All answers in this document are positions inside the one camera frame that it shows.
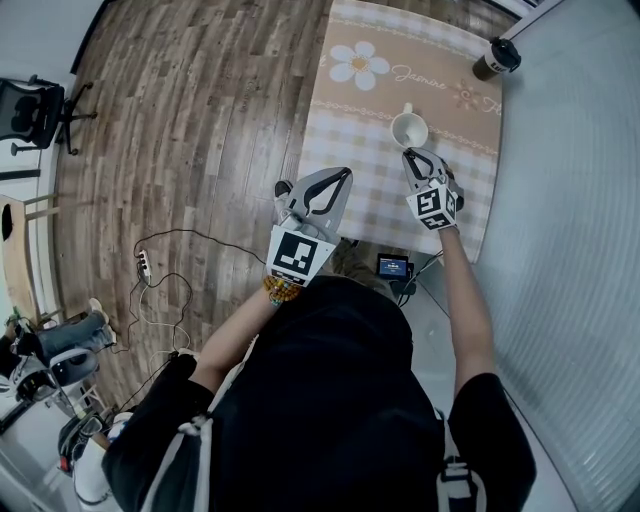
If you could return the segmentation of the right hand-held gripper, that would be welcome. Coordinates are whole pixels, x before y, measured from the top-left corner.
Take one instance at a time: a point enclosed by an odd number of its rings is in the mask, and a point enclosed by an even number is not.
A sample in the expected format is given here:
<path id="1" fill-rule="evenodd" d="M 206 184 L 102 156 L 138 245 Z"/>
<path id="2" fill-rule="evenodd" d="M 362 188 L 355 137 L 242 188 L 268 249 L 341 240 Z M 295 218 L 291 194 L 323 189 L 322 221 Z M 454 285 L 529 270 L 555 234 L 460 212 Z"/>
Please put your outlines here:
<path id="1" fill-rule="evenodd" d="M 413 217 L 430 231 L 456 228 L 457 214 L 464 207 L 464 190 L 453 174 L 446 172 L 443 160 L 423 148 L 408 148 L 401 160 L 414 193 L 406 197 Z"/>

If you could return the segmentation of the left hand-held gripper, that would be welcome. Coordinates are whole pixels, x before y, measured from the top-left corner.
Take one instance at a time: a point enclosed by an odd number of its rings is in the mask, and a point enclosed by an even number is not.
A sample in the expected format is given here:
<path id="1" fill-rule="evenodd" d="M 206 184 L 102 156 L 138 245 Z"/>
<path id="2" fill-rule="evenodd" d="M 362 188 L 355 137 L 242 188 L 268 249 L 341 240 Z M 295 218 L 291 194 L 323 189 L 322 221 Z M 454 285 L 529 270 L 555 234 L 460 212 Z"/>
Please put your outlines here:
<path id="1" fill-rule="evenodd" d="M 309 285 L 340 242 L 337 229 L 352 185 L 348 167 L 321 169 L 296 182 L 271 231 L 268 275 Z"/>

